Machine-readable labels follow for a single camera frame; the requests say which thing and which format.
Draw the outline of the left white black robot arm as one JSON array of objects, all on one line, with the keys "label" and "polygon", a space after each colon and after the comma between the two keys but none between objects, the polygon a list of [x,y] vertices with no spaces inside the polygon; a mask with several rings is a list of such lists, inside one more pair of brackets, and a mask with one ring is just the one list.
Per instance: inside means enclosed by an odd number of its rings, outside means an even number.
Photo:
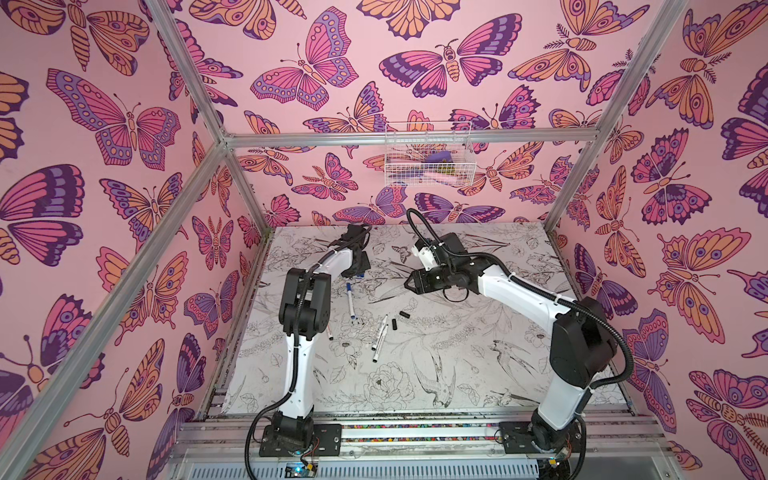
[{"label": "left white black robot arm", "polygon": [[245,440],[244,458],[295,456],[305,469],[312,456],[340,454],[342,427],[318,424],[313,418],[312,387],[315,347],[329,327],[331,289],[339,277],[350,279],[370,268],[366,252],[372,227],[351,224],[312,266],[292,268],[285,276],[278,321],[287,347],[282,396],[262,408],[252,420]]}]

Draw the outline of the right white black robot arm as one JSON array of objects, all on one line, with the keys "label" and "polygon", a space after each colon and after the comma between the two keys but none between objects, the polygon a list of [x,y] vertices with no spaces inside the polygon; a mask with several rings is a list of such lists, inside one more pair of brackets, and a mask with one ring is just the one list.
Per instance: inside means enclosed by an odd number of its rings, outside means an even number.
[{"label": "right white black robot arm", "polygon": [[605,317],[599,301],[552,293],[512,272],[495,255],[470,253],[451,233],[419,239],[412,253],[422,268],[405,286],[417,295],[463,288],[522,314],[547,334],[554,372],[544,400],[532,414],[532,444],[541,452],[562,449],[582,420],[594,391],[627,380],[634,368],[630,348]]}]

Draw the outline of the small green circuit board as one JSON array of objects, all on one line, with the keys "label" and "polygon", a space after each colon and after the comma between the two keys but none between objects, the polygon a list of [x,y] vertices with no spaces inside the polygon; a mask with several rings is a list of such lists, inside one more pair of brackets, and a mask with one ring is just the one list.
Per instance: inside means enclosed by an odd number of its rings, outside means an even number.
[{"label": "small green circuit board", "polygon": [[284,468],[285,479],[304,479],[315,478],[317,475],[317,465],[315,463],[287,463]]}]

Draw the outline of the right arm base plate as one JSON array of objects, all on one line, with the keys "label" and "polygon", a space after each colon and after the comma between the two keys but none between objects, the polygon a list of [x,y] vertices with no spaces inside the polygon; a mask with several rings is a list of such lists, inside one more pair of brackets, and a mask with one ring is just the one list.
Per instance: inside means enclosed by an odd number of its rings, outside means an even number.
[{"label": "right arm base plate", "polygon": [[568,456],[581,453],[585,436],[574,420],[564,430],[554,431],[546,423],[532,425],[527,421],[501,422],[496,441],[506,454]]}]

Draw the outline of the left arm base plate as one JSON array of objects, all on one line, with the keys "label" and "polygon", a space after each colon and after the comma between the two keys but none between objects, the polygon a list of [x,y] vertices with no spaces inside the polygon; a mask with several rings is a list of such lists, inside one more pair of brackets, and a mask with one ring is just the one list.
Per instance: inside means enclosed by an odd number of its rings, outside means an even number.
[{"label": "left arm base plate", "polygon": [[319,457],[338,457],[341,453],[342,425],[314,424],[285,427],[267,426],[259,447],[260,457],[298,457],[310,453]]}]

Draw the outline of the aluminium rail base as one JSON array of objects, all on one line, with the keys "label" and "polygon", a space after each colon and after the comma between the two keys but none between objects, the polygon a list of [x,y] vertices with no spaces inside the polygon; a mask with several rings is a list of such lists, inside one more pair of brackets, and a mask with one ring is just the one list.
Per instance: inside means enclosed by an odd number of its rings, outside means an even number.
[{"label": "aluminium rail base", "polygon": [[[321,417],[341,424],[338,457],[312,456],[315,478],[304,479],[683,479],[656,421],[618,411],[591,412],[581,453],[506,454],[496,441],[501,422],[523,415],[414,418]],[[165,479],[285,479],[294,456],[245,462],[249,423],[242,418],[182,428]]]}]

